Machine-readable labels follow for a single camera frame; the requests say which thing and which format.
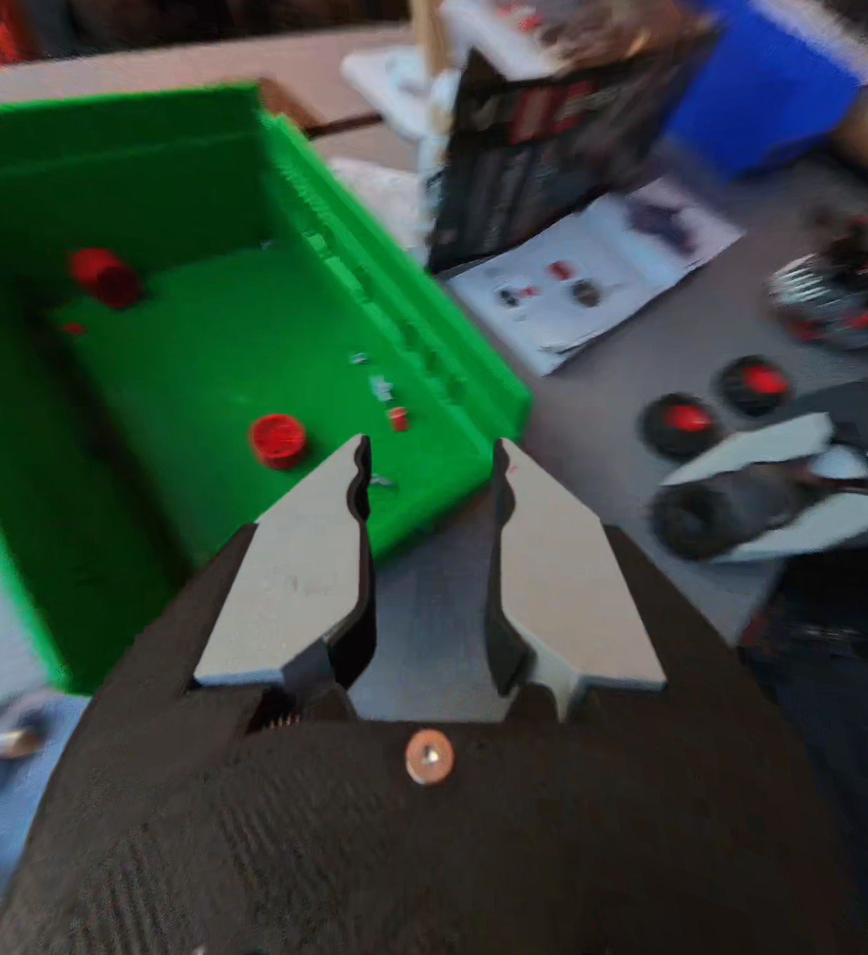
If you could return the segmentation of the partly built lego vehicle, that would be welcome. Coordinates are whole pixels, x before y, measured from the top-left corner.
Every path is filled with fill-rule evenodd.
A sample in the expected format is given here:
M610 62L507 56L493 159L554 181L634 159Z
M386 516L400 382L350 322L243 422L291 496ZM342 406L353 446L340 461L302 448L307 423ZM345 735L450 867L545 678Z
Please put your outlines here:
M817 206L806 221L811 251L764 281L774 317L800 342L868 352L868 214Z

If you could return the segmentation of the black lego tire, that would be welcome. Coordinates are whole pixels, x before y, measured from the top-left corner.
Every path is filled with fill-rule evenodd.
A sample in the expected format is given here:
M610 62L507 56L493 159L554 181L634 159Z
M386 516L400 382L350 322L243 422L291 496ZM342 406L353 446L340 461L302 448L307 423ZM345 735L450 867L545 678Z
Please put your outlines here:
M662 488L650 527L673 555L706 563L785 526L807 497L782 467L756 464Z

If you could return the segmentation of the green plastic bin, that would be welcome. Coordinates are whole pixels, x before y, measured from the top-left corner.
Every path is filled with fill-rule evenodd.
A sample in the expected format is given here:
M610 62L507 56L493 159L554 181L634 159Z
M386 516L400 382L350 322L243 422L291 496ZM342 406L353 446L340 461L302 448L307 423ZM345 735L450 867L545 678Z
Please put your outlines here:
M68 256L84 247L135 269L141 301L83 291ZM74 321L84 335L59 330ZM381 559L487 483L531 405L255 84L0 104L0 576L58 689L91 694L197 568L351 436L397 484L371 492ZM251 453L269 413L307 431L293 469Z

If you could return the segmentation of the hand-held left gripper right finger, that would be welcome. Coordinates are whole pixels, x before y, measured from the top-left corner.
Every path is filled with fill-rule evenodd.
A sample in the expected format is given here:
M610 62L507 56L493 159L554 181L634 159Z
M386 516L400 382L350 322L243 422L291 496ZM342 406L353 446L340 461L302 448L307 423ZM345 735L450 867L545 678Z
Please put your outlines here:
M499 695L539 686L566 721L590 690L665 690L602 520L513 441L493 451L484 636Z

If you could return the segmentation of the wooden stick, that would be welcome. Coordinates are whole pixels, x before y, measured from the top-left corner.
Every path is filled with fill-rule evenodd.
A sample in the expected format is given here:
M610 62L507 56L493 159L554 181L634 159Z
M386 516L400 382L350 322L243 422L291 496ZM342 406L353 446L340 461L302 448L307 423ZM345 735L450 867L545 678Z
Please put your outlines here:
M442 1L410 1L416 47L427 78L436 79L452 65L452 54L441 9Z

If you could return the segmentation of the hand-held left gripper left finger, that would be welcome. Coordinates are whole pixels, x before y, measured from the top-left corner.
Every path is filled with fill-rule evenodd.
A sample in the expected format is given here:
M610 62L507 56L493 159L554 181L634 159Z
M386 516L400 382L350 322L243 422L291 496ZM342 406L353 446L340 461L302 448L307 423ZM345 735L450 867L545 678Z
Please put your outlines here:
M368 436L356 435L264 512L193 678L200 686L349 689L377 648L367 528Z

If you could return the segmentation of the clear plastic bag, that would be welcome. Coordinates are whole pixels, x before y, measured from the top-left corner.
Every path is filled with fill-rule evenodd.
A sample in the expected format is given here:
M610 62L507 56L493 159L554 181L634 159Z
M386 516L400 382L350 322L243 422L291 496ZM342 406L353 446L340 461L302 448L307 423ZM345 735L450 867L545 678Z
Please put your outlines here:
M374 162L335 157L329 168L394 238L423 267L429 257L429 221L421 204L420 176Z

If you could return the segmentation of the black lego wheel red hub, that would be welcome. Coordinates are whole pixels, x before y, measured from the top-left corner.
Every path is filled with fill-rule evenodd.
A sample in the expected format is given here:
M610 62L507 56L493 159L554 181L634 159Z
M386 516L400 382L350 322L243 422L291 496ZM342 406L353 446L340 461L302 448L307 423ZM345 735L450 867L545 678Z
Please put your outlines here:
M682 392L652 401L642 412L639 436L656 455L685 463L706 453L724 437L723 428L706 405Z
M715 379L718 394L733 411L747 418L761 418L785 405L794 388L785 372L762 355L739 357Z

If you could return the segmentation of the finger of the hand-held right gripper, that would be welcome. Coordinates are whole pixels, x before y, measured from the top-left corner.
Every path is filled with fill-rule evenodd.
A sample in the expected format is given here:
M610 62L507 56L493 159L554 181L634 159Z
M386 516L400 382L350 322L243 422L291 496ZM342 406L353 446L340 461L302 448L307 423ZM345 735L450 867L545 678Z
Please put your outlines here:
M808 459L824 453L835 426L824 412L812 412L760 429L736 432L673 471L661 487L703 481L759 464Z
M715 564L768 562L828 551L868 535L868 495L839 493L802 511L790 523L767 531L714 558Z

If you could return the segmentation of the lego instruction booklet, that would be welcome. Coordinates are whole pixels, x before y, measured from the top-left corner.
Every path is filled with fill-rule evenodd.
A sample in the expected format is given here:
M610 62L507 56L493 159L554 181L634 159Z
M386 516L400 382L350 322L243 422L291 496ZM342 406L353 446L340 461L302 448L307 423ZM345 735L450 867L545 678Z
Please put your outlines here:
M609 193L447 285L534 375L550 376L745 234L676 181Z

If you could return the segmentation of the white tray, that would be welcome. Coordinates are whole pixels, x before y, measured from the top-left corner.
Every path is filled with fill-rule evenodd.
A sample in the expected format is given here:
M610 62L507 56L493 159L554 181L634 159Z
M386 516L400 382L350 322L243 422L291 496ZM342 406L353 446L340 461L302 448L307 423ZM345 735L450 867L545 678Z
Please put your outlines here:
M396 134L413 142L428 135L433 80L416 44L348 54L340 73Z

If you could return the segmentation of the person's blue jeans leg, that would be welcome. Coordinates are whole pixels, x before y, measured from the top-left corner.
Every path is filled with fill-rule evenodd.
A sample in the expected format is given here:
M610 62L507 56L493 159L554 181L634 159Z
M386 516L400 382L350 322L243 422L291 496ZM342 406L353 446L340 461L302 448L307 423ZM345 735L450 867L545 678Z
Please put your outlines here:
M0 701L0 898L69 738L91 701L34 687Z

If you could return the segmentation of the blue plastic bin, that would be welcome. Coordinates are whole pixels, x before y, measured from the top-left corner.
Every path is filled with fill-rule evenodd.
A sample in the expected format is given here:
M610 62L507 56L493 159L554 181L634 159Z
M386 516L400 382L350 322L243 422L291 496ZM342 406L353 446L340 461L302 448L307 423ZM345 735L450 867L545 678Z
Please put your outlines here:
M859 79L754 2L698 8L718 38L665 137L726 180L781 168L826 141L857 100Z

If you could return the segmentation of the brown mat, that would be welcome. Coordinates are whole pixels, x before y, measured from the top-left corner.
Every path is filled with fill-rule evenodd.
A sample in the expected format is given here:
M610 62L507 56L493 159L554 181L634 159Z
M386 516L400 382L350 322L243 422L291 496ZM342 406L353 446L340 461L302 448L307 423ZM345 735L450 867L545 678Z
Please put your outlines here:
M267 113L289 120L308 139L339 136L380 126L384 122L379 113L358 113L328 120L274 78L259 78L258 89Z

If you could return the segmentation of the black lego box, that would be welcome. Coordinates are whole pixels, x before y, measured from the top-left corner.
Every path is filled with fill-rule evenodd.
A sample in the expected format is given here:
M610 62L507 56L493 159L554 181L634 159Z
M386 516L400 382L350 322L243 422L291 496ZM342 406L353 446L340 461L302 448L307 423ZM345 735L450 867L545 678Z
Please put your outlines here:
M718 34L699 21L655 50L518 80L468 54L427 268L437 275L499 255L638 181Z

